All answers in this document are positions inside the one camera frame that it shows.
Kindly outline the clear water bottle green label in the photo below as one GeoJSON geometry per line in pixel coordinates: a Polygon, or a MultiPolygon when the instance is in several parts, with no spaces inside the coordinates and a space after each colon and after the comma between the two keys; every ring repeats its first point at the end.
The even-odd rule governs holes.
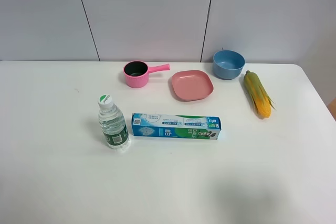
{"type": "Polygon", "coordinates": [[[99,97],[98,106],[99,124],[108,146],[114,150],[126,149],[130,144],[129,132],[122,111],[109,94],[99,97]]]}

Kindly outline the pink square plate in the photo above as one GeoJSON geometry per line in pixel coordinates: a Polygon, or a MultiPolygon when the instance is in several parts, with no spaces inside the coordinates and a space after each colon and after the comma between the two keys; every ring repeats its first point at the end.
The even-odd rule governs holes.
{"type": "Polygon", "coordinates": [[[176,72],[169,78],[169,87],[173,97],[182,102],[205,99],[214,91],[210,77],[201,70],[176,72]]]}

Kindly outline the blue green toothpaste box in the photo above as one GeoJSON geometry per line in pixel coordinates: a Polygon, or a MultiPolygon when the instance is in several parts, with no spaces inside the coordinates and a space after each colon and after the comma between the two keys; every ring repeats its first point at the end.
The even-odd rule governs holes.
{"type": "Polygon", "coordinates": [[[132,114],[135,136],[216,140],[221,129],[216,116],[132,114]]]}

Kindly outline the blue bowl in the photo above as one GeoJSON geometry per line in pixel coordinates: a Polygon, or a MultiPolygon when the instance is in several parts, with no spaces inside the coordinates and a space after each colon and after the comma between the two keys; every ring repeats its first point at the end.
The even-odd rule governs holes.
{"type": "Polygon", "coordinates": [[[213,55],[213,73],[224,80],[238,77],[245,65],[245,58],[231,50],[221,50],[213,55]]]}

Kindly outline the toy corn cob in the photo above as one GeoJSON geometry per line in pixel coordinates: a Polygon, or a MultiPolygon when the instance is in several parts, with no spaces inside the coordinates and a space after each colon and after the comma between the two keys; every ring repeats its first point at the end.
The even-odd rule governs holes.
{"type": "Polygon", "coordinates": [[[273,101],[260,82],[258,75],[247,70],[243,81],[259,117],[262,119],[269,118],[271,109],[274,109],[273,101]]]}

